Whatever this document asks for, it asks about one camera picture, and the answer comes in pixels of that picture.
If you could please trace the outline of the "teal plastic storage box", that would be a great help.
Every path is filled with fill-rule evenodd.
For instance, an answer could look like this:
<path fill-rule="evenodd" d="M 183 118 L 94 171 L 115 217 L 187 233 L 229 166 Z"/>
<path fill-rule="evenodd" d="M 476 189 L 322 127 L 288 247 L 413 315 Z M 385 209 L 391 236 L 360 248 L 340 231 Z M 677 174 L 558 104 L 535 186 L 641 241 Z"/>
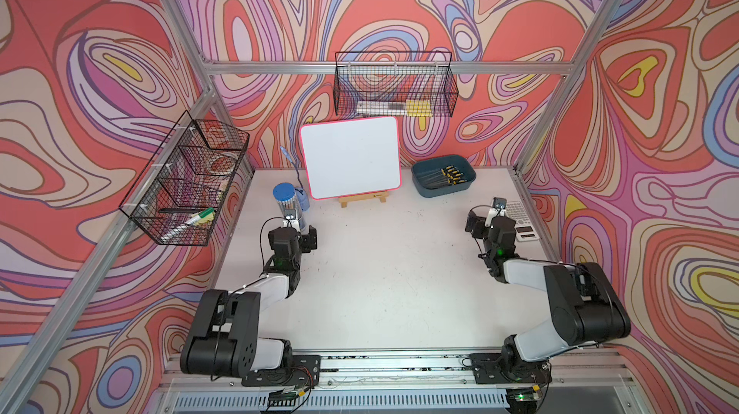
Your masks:
<path fill-rule="evenodd" d="M 463 192 L 477 180 L 477 172 L 460 155 L 452 154 L 415 163 L 412 182 L 423 198 Z"/>

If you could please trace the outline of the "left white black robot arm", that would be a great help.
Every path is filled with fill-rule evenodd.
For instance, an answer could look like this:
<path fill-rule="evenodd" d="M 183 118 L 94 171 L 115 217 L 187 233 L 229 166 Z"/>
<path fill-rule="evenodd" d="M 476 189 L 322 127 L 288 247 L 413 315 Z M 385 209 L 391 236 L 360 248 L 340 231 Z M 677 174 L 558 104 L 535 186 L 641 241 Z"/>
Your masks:
<path fill-rule="evenodd" d="M 318 231 L 290 226 L 269 231 L 273 255 L 263 273 L 234 290 L 203 293 L 180 354 L 180 370 L 211 379 L 254 377 L 287 380 L 306 368 L 294 361 L 290 341 L 259 335 L 261 314 L 294 296 L 301 279 L 302 256 L 318 248 Z"/>

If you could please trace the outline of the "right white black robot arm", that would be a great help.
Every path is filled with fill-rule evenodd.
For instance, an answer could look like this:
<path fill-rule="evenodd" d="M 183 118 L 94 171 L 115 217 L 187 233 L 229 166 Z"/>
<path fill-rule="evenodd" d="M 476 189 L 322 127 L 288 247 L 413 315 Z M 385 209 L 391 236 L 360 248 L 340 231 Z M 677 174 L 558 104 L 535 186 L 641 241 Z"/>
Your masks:
<path fill-rule="evenodd" d="M 499 283 L 544 292 L 550 317 L 524 333 L 508 336 L 498 367 L 510 379 L 542 370 L 550 358 L 583 346 L 624 339 L 631 320 L 602 267 L 523 258 L 516 250 L 516 222 L 502 215 L 468 212 L 465 231 L 478 242 L 489 275 Z"/>

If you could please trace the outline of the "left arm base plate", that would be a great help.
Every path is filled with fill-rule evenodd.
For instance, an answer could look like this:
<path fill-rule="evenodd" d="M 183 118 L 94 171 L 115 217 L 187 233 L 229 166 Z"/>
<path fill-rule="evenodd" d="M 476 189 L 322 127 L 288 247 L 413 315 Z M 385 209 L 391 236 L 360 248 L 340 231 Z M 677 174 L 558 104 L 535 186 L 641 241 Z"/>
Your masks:
<path fill-rule="evenodd" d="M 250 372 L 242 379 L 242 386 L 314 388 L 319 384 L 320 375 L 321 356 L 299 354 L 277 369 Z"/>

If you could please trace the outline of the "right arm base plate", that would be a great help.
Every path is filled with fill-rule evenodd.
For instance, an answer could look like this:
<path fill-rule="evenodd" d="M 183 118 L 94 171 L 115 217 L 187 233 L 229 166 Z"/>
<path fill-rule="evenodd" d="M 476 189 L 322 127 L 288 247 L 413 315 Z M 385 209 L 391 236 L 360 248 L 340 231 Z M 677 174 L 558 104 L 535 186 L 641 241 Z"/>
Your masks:
<path fill-rule="evenodd" d="M 552 370 L 546 361 L 527 362 L 518 356 L 498 352 L 470 354 L 469 360 L 478 385 L 546 385 L 552 381 Z"/>

